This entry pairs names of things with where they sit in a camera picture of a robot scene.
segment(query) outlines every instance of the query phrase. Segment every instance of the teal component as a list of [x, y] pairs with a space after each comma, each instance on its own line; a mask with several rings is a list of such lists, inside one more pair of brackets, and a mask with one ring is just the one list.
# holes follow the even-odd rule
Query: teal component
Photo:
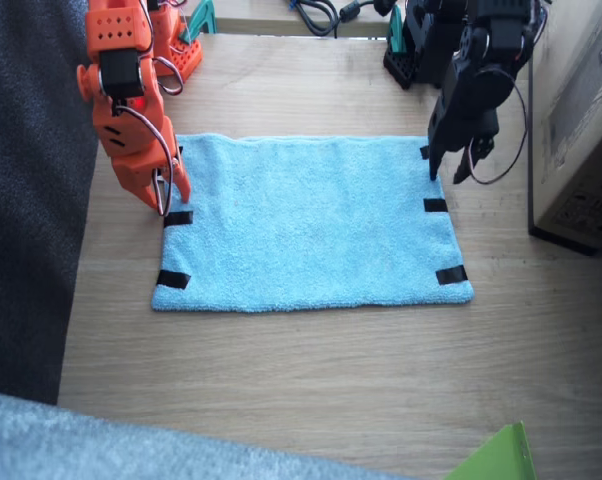
[[392, 8], [392, 15], [390, 15], [390, 28], [388, 29], [387, 40], [392, 47], [392, 53], [408, 53], [408, 48], [403, 38], [401, 10], [396, 5]]
[[201, 32], [217, 33], [217, 18], [214, 15], [212, 0], [201, 0], [190, 17], [188, 28], [179, 35], [179, 40], [192, 45]]

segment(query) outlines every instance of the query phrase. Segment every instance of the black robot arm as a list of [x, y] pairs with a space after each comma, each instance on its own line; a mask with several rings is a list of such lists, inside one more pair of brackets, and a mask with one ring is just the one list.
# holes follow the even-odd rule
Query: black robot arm
[[[381, 13], [394, 3], [376, 0], [375, 8]], [[541, 19], [545, 23], [546, 18], [541, 0], [407, 3], [403, 28], [395, 25], [390, 34], [400, 31], [405, 51], [395, 51], [398, 43], [389, 37], [384, 65], [404, 89], [415, 82], [441, 87], [425, 149], [432, 180], [445, 152], [465, 149], [454, 178], [460, 183], [471, 174], [470, 163], [492, 151], [499, 132], [496, 108], [515, 88], [519, 70], [532, 55]]]
[[530, 0], [468, 2], [460, 50], [446, 71], [428, 127], [432, 180], [445, 152], [465, 148], [456, 184], [470, 176], [470, 159], [475, 165], [494, 148], [496, 108], [512, 93], [534, 47], [533, 8]]

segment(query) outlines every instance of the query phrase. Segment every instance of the cable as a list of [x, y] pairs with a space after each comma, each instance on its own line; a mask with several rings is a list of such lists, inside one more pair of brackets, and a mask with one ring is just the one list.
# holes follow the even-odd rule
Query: cable
[[534, 36], [534, 45], [536, 45], [539, 39], [541, 38], [541, 34], [545, 30], [545, 26], [548, 23], [548, 10], [544, 6], [541, 6], [541, 14], [543, 16], [543, 19], [541, 20], [541, 26], [539, 27], [537, 34]]
[[143, 13], [145, 13], [145, 19], [148, 22], [148, 27], [150, 27], [150, 46], [147, 48], [147, 50], [141, 52], [141, 55], [139, 56], [141, 59], [147, 57], [154, 48], [154, 27], [152, 27], [152, 21], [150, 20], [150, 14], [148, 13], [148, 7], [145, 4], [145, 0], [139, 0], [139, 3], [141, 4]]
[[168, 214], [170, 213], [170, 205], [172, 203], [172, 182], [174, 180], [174, 167], [172, 166], [172, 155], [170, 155], [170, 149], [168, 148], [168, 144], [166, 143], [165, 139], [163, 138], [163, 135], [161, 135], [161, 132], [159, 132], [159, 130], [157, 130], [157, 127], [152, 125], [152, 122], [150, 122], [150, 120], [148, 120], [145, 115], [137, 112], [136, 110], [133, 110], [130, 107], [126, 107], [124, 105], [117, 105], [114, 107], [114, 109], [116, 111], [128, 113], [128, 114], [132, 115], [134, 118], [136, 118], [137, 120], [139, 120], [141, 123], [143, 123], [148, 128], [148, 130], [150, 130], [152, 135], [155, 136], [155, 138], [161, 145], [161, 148], [163, 149], [163, 153], [165, 153], [165, 157], [168, 162], [168, 169], [170, 171], [170, 177], [169, 177], [170, 180], [168, 182], [168, 193], [166, 195], [167, 198], [166, 198], [165, 209], [163, 208], [163, 201], [161, 200], [161, 194], [159, 192], [158, 169], [154, 169], [152, 171], [152, 186], [154, 188], [154, 193], [157, 197], [157, 211], [159, 212], [159, 215], [161, 215], [162, 217], [167, 217]]
[[[317, 37], [325, 37], [334, 33], [334, 38], [337, 38], [337, 27], [341, 23], [354, 20], [359, 15], [361, 7], [372, 5], [373, 3], [373, 0], [366, 0], [361, 3], [358, 0], [354, 0], [343, 7], [340, 12], [337, 12], [336, 7], [330, 0], [292, 0], [290, 2], [290, 10], [296, 8], [308, 30]], [[323, 12], [328, 17], [328, 26], [321, 26], [312, 20], [306, 13], [304, 6], [316, 8]]]
[[486, 69], [480, 70], [479, 72], [477, 72], [475, 77], [478, 77], [485, 73], [497, 73], [499, 75], [503, 75], [504, 77], [508, 78], [512, 82], [512, 86], [514, 87], [517, 94], [519, 95], [519, 100], [521, 100], [521, 109], [523, 111], [523, 127], [524, 128], [523, 128], [523, 137], [521, 138], [521, 144], [519, 145], [519, 151], [517, 152], [516, 157], [514, 157], [514, 160], [512, 161], [510, 166], [505, 170], [505, 172], [497, 175], [496, 177], [494, 177], [490, 180], [483, 180], [483, 179], [477, 178], [477, 176], [474, 173], [474, 161], [472, 160], [472, 145], [474, 144], [474, 138], [472, 138], [472, 140], [470, 140], [470, 145], [468, 147], [466, 147], [466, 151], [468, 152], [468, 165], [470, 167], [470, 175], [472, 175], [472, 178], [474, 179], [474, 181], [481, 185], [492, 185], [492, 184], [498, 182], [499, 180], [501, 180], [508, 173], [510, 173], [510, 170], [512, 170], [514, 165], [517, 163], [517, 160], [519, 160], [519, 157], [521, 156], [521, 152], [523, 151], [523, 145], [525, 144], [525, 139], [528, 135], [528, 112], [525, 108], [525, 102], [523, 101], [523, 95], [521, 95], [521, 90], [519, 90], [519, 87], [517, 87], [517, 82], [512, 77], [512, 75], [507, 73], [505, 70], [502, 70], [501, 68], [492, 67], [492, 68], [486, 68]]
[[181, 77], [181, 74], [179, 73], [179, 70], [177, 69], [177, 67], [174, 66], [174, 63], [172, 63], [171, 61], [167, 60], [164, 57], [154, 57], [152, 59], [152, 61], [162, 63], [163, 65], [168, 67], [168, 69], [170, 69], [172, 71], [172, 73], [174, 73], [174, 76], [179, 81], [178, 88], [168, 88], [157, 79], [157, 83], [159, 84], [161, 89], [168, 95], [172, 95], [172, 96], [179, 95], [183, 91], [183, 78]]

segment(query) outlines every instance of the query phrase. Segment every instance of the black cable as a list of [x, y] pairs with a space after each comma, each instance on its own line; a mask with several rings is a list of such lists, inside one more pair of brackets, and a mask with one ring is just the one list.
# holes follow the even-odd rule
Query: black cable
[[[290, 6], [296, 8], [299, 15], [301, 15], [303, 23], [305, 23], [308, 30], [310, 30], [313, 35], [325, 37], [334, 33], [334, 38], [337, 38], [337, 28], [339, 24], [353, 20], [359, 15], [361, 7], [372, 5], [373, 3], [373, 0], [366, 0], [360, 3], [358, 0], [354, 0], [343, 7], [340, 12], [337, 12], [336, 7], [330, 0], [292, 0]], [[322, 26], [312, 20], [305, 11], [305, 7], [316, 8], [324, 13], [326, 17], [328, 17], [328, 25]]]
[[498, 182], [503, 177], [505, 177], [508, 173], [510, 173], [510, 170], [512, 170], [512, 167], [514, 167], [516, 165], [517, 160], [519, 160], [519, 157], [521, 156], [521, 152], [523, 151], [523, 145], [525, 144], [525, 139], [528, 136], [528, 112], [527, 112], [527, 109], [525, 108], [525, 101], [523, 100], [523, 95], [521, 94], [521, 90], [519, 90], [519, 87], [517, 86], [517, 82], [514, 79], [514, 77], [512, 77], [512, 75], [510, 75], [508, 72], [506, 72], [505, 70], [503, 70], [499, 67], [488, 67], [488, 68], [484, 68], [483, 70], [478, 71], [475, 75], [475, 78], [480, 75], [484, 75], [486, 73], [496, 73], [498, 75], [503, 75], [504, 77], [509, 79], [510, 82], [512, 82], [512, 86], [514, 87], [517, 94], [519, 95], [519, 100], [521, 100], [521, 109], [523, 111], [523, 137], [521, 138], [521, 144], [519, 145], [519, 151], [517, 152], [517, 155], [516, 155], [516, 157], [514, 157], [514, 160], [512, 161], [510, 166], [508, 168], [506, 168], [506, 170], [503, 173], [497, 175], [494, 178], [491, 178], [490, 180], [482, 180], [480, 178], [477, 178], [474, 174], [474, 161], [472, 160], [472, 144], [474, 142], [474, 138], [470, 141], [470, 145], [467, 147], [470, 175], [472, 175], [472, 178], [474, 179], [475, 182], [477, 182], [481, 185], [492, 185], [493, 183]]

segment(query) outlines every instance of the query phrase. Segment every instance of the cardboard box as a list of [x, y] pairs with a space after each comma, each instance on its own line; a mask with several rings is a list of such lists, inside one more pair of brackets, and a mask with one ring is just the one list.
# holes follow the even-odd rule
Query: cardboard box
[[530, 234], [602, 247], [602, 0], [558, 0], [530, 69]]

